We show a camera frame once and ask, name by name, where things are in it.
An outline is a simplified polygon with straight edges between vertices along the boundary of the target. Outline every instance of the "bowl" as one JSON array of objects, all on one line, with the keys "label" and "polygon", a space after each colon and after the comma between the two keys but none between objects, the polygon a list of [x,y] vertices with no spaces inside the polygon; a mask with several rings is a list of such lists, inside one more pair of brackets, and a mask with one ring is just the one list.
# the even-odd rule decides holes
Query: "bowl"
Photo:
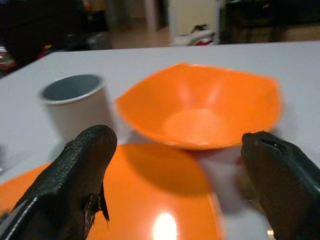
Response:
[{"label": "bowl", "polygon": [[240,145],[243,133],[272,129],[281,97],[273,78],[180,63],[133,86],[116,106],[145,137],[204,150]]}]

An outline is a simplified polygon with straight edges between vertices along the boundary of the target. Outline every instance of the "plate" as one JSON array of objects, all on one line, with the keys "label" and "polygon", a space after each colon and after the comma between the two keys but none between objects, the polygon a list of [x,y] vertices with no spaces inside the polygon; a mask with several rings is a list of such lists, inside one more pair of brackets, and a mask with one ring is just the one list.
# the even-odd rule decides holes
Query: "plate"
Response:
[{"label": "plate", "polygon": [[145,137],[202,150],[240,145],[243,133],[272,129],[281,97],[273,78],[180,63],[133,86],[116,106]]},{"label": "plate", "polygon": [[[0,212],[13,208],[46,166],[0,185]],[[89,240],[223,239],[215,192],[182,151],[158,143],[119,145],[103,182],[110,222],[97,213]]]}]

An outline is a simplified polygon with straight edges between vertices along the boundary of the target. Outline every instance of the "cup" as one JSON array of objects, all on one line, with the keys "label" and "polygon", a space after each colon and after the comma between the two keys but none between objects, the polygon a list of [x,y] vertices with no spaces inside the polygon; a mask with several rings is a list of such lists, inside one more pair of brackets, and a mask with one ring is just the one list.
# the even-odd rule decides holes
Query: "cup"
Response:
[{"label": "cup", "polygon": [[59,79],[40,92],[53,124],[67,143],[97,124],[113,127],[103,78],[93,74]]}]

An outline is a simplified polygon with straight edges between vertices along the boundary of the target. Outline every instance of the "table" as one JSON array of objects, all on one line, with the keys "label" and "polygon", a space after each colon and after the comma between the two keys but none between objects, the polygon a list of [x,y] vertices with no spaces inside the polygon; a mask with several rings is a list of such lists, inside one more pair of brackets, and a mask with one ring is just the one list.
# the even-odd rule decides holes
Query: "table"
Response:
[{"label": "table", "polygon": [[[45,85],[70,75],[99,74],[107,79],[114,100],[148,75],[179,62],[277,78],[284,111],[275,133],[298,145],[320,167],[320,41],[58,52],[0,80],[0,145],[6,147],[7,163],[19,162],[0,176],[0,183],[54,160],[62,149],[37,99]],[[147,141],[115,117],[120,144]],[[240,148],[194,155],[217,193],[226,239],[267,240],[265,218],[244,202],[235,187]]]}]

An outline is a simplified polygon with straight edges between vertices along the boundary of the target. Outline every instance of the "cup rim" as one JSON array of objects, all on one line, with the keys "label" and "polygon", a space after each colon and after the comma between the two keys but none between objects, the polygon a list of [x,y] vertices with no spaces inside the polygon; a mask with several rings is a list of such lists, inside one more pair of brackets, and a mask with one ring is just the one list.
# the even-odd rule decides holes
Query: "cup rim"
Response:
[{"label": "cup rim", "polygon": [[[66,78],[76,77],[76,76],[83,76],[83,75],[90,75],[90,76],[94,76],[94,77],[98,78],[99,82],[98,82],[97,86],[93,90],[88,91],[87,93],[85,93],[85,94],[83,94],[81,96],[77,96],[77,97],[73,97],[73,98],[65,99],[65,100],[51,100],[51,99],[47,99],[47,98],[44,97],[45,90],[49,86],[51,86],[52,84],[55,84],[56,82],[58,82],[60,80],[63,80],[63,79],[66,79]],[[41,91],[39,92],[38,96],[39,96],[40,101],[43,104],[46,104],[46,105],[64,105],[64,104],[70,104],[70,103],[77,102],[77,101],[80,101],[82,99],[85,99],[85,98],[95,94],[99,90],[101,90],[104,87],[104,85],[105,85],[105,80],[100,75],[97,75],[97,74],[90,74],[89,73],[89,74],[69,75],[69,76],[64,76],[64,77],[58,78],[58,79],[54,80],[53,82],[50,82],[49,84],[47,84],[45,87],[43,87],[41,89]]]}]

